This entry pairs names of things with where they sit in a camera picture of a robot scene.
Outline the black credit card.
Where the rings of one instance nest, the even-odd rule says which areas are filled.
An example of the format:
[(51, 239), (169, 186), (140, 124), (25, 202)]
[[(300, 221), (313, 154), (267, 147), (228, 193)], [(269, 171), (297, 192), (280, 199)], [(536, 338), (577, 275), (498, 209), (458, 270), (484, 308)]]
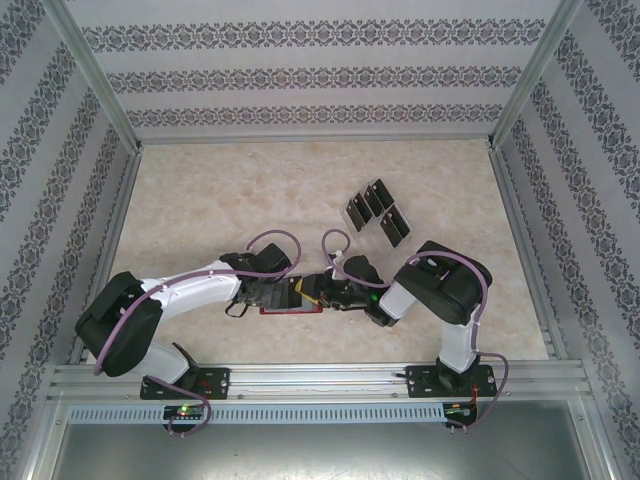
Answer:
[(373, 214), (363, 195), (357, 193), (353, 198), (353, 203), (363, 222), (367, 224), (373, 217)]
[(372, 185), (367, 186), (364, 193), (364, 200), (374, 217), (380, 217), (383, 214), (384, 206), (376, 193), (376, 189)]
[(397, 248), (411, 234), (411, 226), (396, 204), (383, 213), (379, 225), (392, 248)]
[(391, 208), (395, 203), (394, 197), (391, 195), (386, 184), (381, 179), (377, 179), (372, 184), (372, 190), (374, 191), (384, 209)]
[(301, 276), (293, 276), (288, 281), (288, 306), (294, 310), (308, 310), (313, 306), (313, 303), (297, 290), (301, 280)]
[(345, 209), (345, 212), (353, 226), (353, 229), (356, 232), (360, 232), (362, 228), (366, 225), (366, 222), (364, 221), (363, 217), (361, 216), (358, 208), (356, 207), (352, 199), (349, 200), (347, 207)]

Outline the red card holder wallet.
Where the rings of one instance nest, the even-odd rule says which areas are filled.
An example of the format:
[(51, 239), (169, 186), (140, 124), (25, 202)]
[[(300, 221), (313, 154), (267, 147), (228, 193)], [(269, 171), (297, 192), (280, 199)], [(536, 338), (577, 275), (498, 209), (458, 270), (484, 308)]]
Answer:
[(292, 308), (277, 308), (278, 283), (267, 285), (265, 293), (260, 297), (259, 309), (261, 315), (297, 315), (297, 314), (318, 314), (323, 312), (323, 307), (313, 303), (308, 310), (294, 310)]

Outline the clear acrylic card stand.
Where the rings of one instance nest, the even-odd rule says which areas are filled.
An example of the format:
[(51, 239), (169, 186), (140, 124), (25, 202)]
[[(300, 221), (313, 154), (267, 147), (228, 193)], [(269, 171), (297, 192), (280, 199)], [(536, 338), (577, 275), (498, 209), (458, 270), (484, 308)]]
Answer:
[(400, 205), (398, 203), (398, 201), (396, 200), (395, 196), (391, 193), (389, 187), (387, 186), (388, 190), (390, 191), (391, 195), (394, 197), (395, 199), (395, 203), (398, 208), (403, 212), (406, 220), (408, 221), (408, 223), (411, 226), (411, 234), (408, 237), (407, 240), (405, 240), (403, 243), (401, 243), (397, 248), (392, 248), (390, 243), (388, 242), (388, 240), (386, 239), (386, 237), (384, 236), (382, 229), (379, 225), (381, 217), (372, 217), (371, 220), (362, 228), (362, 230), (360, 232), (356, 232), (353, 229), (353, 226), (349, 220), (349, 218), (346, 215), (345, 209), (347, 207), (347, 204), (349, 202), (350, 199), (353, 200), (354, 196), (357, 193), (361, 193), (364, 197), (364, 193), (365, 190), (367, 188), (368, 185), (372, 185), (377, 179), (381, 179), (387, 186), (387, 183), (380, 177), (373, 179), (372, 181), (367, 182), (366, 184), (363, 184), (361, 186), (361, 188), (353, 195), (351, 195), (347, 201), (346, 204), (344, 205), (344, 208), (342, 209), (342, 217), (343, 220), (346, 224), (346, 227), (348, 228), (349, 232), (351, 233), (351, 235), (353, 236), (355, 242), (365, 251), (367, 252), (371, 252), (371, 253), (375, 253), (375, 254), (386, 254), (386, 253), (390, 253), (391, 251), (394, 250), (398, 250), (400, 247), (404, 246), (411, 238), (411, 234), (412, 234), (412, 226), (409, 222), (409, 220), (407, 219), (405, 213), (403, 212), (403, 210), (400, 208)]

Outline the metal sheet tray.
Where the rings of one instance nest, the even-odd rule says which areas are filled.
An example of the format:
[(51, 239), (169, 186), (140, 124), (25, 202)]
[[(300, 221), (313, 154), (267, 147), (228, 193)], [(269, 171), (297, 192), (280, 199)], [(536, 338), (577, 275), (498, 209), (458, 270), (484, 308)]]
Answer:
[(185, 439), (159, 426), (69, 425), (33, 480), (600, 480), (563, 420), (220, 425)]

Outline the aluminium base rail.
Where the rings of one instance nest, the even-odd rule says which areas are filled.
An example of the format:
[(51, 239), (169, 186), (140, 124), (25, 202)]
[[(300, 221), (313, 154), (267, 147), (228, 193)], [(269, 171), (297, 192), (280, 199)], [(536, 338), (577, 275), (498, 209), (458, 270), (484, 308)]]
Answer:
[[(236, 364), (222, 389), (231, 403), (319, 403), (407, 401), (408, 384), (401, 363), (361, 364)], [(49, 402), (134, 403), (140, 400), (142, 376), (95, 376), (90, 365), (58, 366), (46, 392)], [(579, 361), (515, 361), (501, 398), (573, 400), (593, 395)]]

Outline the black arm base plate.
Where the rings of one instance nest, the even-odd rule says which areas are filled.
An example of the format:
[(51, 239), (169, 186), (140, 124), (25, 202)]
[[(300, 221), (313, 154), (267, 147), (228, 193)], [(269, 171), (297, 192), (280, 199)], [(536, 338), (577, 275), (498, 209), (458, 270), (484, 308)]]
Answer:
[(410, 398), (490, 398), (497, 393), (490, 365), (479, 364), (464, 373), (437, 365), (410, 365), (404, 378)]
[(207, 400), (225, 400), (228, 395), (228, 368), (190, 368), (169, 388), (144, 376), (140, 388), (142, 400), (195, 400), (194, 395)]

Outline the aluminium side rail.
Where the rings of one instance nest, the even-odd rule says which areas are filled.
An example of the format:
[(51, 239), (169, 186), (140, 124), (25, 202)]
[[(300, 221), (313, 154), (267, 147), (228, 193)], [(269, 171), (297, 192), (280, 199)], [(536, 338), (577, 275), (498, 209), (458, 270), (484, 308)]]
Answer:
[(75, 325), (80, 315), (110, 279), (143, 152), (144, 147), (141, 146), (131, 158), (127, 170), (123, 172), (118, 197), (113, 199), (108, 211), (107, 223), (98, 238), (100, 245), (92, 257), (90, 269), (83, 271), (80, 280), (74, 284), (73, 293), (80, 300), (80, 306), (71, 317), (71, 343), (63, 360), (66, 365), (84, 362), (84, 346), (75, 333)]
[(552, 302), (546, 291), (542, 274), (538, 269), (533, 244), (529, 238), (516, 191), (509, 178), (501, 153), (491, 146), (487, 148), (487, 151), (547, 354), (552, 359), (567, 360), (570, 355), (567, 353), (563, 343)]

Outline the aluminium frame post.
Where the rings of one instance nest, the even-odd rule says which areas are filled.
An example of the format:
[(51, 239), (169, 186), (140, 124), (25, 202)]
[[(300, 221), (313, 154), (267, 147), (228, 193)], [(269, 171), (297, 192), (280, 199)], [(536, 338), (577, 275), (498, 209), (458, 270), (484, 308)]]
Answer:
[(137, 153), (141, 141), (121, 106), (107, 75), (69, 10), (66, 0), (40, 0), (40, 2), (74, 57), (88, 85), (95, 93), (110, 123), (124, 142), (125, 148), (129, 153)]
[(536, 48), (533, 51), (522, 75), (517, 81), (513, 92), (507, 100), (497, 122), (488, 136), (487, 146), (490, 150), (496, 150), (502, 145), (509, 134), (512, 125), (524, 108), (529, 95), (538, 83), (542, 73), (549, 63), (554, 50), (564, 36), (570, 23), (582, 5), (583, 0), (560, 0), (542, 33)]

